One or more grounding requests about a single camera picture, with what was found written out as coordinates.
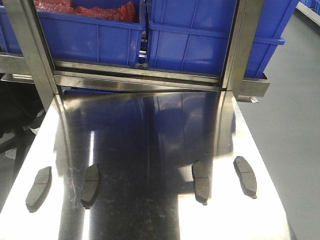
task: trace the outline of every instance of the metal rail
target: metal rail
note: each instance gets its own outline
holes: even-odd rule
[[[0,53],[0,73],[3,81],[34,83],[22,55]],[[186,72],[164,72],[164,69],[128,67],[90,62],[54,61],[55,83],[59,86],[114,90],[124,92],[221,91],[219,78]],[[270,85],[263,79],[244,78],[240,95],[263,97]]]

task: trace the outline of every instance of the red material in bin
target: red material in bin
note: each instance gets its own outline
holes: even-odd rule
[[[36,9],[57,13],[75,14],[93,18],[102,18],[109,20],[124,21],[135,23],[136,10],[133,1],[122,5],[120,8],[103,9],[99,7],[85,8],[78,6],[72,8],[73,0],[35,0]]]
[[[132,1],[122,5],[120,8],[103,9],[94,7],[88,9],[83,6],[78,6],[74,9],[74,12],[75,14],[82,16],[125,21],[130,23],[134,23],[136,18],[136,10]]]
[[[35,0],[34,2],[40,2],[45,4],[53,4],[53,5],[63,5],[68,7],[73,7],[73,0]]]
[[[34,1],[37,10],[56,12],[56,13],[65,13],[65,14],[73,14],[74,8],[65,5],[56,5],[50,4],[46,2]]]

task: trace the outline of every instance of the blue plastic bin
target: blue plastic bin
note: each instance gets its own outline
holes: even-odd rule
[[[314,11],[320,15],[320,0],[315,0],[315,8]]]
[[[220,75],[228,46],[227,32],[156,24],[149,21],[147,61],[152,68]],[[245,76],[260,78],[283,38],[256,37]]]
[[[92,0],[85,7],[116,8],[129,0]],[[74,0],[75,7],[80,0]],[[146,4],[135,0],[140,23],[114,21],[87,16],[38,11],[41,25],[54,58],[94,61],[134,66],[138,62],[142,33],[146,29]],[[7,16],[0,6],[0,46],[3,52],[21,54]]]
[[[308,8],[314,8],[316,6],[316,0],[300,0],[304,5],[306,5]]]
[[[236,0],[148,0],[156,24],[229,32]],[[299,0],[265,0],[256,35],[280,38]]]

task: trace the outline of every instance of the metal frame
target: metal frame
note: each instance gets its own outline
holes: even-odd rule
[[[58,94],[51,54],[32,0],[3,0],[15,36],[31,72],[42,104],[48,110]]]
[[[0,53],[2,80],[34,83],[47,110],[57,86],[123,92],[232,91],[263,97],[267,79],[244,79],[264,0],[238,0],[221,78],[96,62],[53,61],[32,0],[3,0],[23,56]]]
[[[233,91],[236,99],[241,91],[252,45],[265,0],[238,0],[233,18],[220,86]]]

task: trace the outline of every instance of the floor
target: floor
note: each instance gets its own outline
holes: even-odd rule
[[[239,103],[299,240],[320,239],[320,27],[296,10],[259,104]]]

